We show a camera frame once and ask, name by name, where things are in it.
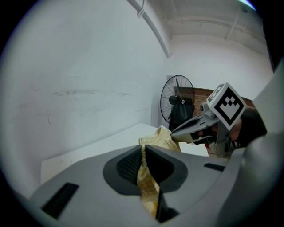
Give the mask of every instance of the checkered cloth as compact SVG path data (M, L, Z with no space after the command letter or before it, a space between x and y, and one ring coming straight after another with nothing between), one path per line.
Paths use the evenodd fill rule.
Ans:
M143 137L138 140L139 144L142 146L142 163L138 171L137 185L141 190L142 204L154 218L156 217L158 208L160 187L152 177L147 167L145 145L156 145L180 152L181 149L179 144L174 142L170 135L171 131L164 126L160 126L153 135Z

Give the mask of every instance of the fan grille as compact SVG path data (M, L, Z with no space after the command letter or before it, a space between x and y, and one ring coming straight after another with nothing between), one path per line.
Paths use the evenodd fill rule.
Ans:
M161 94L161 112L166 122L170 122L169 116L172 111L173 105L170 104L170 96L179 96L183 98L191 98L194 103L194 89L191 82L185 76L176 75L171 77L165 84Z

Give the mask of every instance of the black fan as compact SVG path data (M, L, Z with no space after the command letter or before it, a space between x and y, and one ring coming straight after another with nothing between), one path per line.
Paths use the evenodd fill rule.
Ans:
M165 84L161 94L161 112L172 131L193 117L194 89L188 78L176 75Z

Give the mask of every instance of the table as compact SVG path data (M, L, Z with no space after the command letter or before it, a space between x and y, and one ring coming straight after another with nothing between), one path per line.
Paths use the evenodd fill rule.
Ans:
M138 124L91 145L44 160L41 163L40 182L41 184L45 183L77 161L107 153L116 149L138 145L138 138L149 136L156 130L157 128L155 127L145 124ZM192 145L179 143L179 145L181 152L183 153L208 157L208 153L204 144Z

